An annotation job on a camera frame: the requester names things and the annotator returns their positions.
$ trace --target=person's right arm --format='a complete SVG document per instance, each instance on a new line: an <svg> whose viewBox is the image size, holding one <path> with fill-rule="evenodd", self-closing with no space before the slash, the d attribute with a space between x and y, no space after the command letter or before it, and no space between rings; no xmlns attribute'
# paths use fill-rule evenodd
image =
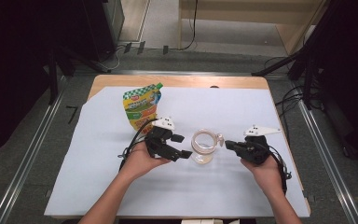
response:
<svg viewBox="0 0 358 224"><path fill-rule="evenodd" d="M258 186L266 195L275 220L280 223L301 223L292 205L287 201L283 190L278 164L269 156L261 165L252 164L244 159L241 163L248 168L255 177Z"/></svg>

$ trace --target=snack bag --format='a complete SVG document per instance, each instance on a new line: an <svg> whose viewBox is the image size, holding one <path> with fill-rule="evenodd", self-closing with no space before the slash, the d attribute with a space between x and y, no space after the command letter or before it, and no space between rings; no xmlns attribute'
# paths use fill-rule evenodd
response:
<svg viewBox="0 0 358 224"><path fill-rule="evenodd" d="M149 119L156 118L157 103L161 97L162 84L149 85L133 91L127 91L123 95L123 105L135 131L138 131L142 125ZM151 123L142 129L146 134L152 129Z"/></svg>

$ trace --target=white paper sheet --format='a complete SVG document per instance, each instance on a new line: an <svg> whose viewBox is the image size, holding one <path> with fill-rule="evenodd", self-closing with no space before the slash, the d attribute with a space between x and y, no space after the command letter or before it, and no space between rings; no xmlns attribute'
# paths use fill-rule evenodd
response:
<svg viewBox="0 0 358 224"><path fill-rule="evenodd" d="M46 216L82 216L115 177L120 155L135 135L127 120L122 95L135 87L104 88L84 104ZM161 89L158 116L171 116L174 133L185 137L170 146L191 150L198 129L222 133L226 140L243 141L253 124L281 128L267 90ZM292 179L286 197L300 217L310 211L283 133L267 135L286 162ZM213 160L199 165L180 159L135 180L118 210L119 217L272 217L269 202L235 152L217 147Z"/></svg>

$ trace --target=brand logo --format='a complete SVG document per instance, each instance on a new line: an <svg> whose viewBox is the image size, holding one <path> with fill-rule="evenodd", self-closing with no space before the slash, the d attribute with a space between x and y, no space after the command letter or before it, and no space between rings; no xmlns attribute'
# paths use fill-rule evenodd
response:
<svg viewBox="0 0 358 224"><path fill-rule="evenodd" d="M139 100L139 95L134 95L134 96L131 97L131 99L133 101L137 101L137 100Z"/></svg>

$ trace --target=checkered pattern on pouch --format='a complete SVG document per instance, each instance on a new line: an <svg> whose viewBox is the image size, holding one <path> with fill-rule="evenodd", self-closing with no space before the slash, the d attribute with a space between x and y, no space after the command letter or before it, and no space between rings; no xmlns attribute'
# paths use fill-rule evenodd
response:
<svg viewBox="0 0 358 224"><path fill-rule="evenodd" d="M147 93L148 91L151 91L156 88L156 85L152 84L150 86L142 87L133 91L127 91L123 95L124 100L130 99L133 95L143 95Z"/></svg>

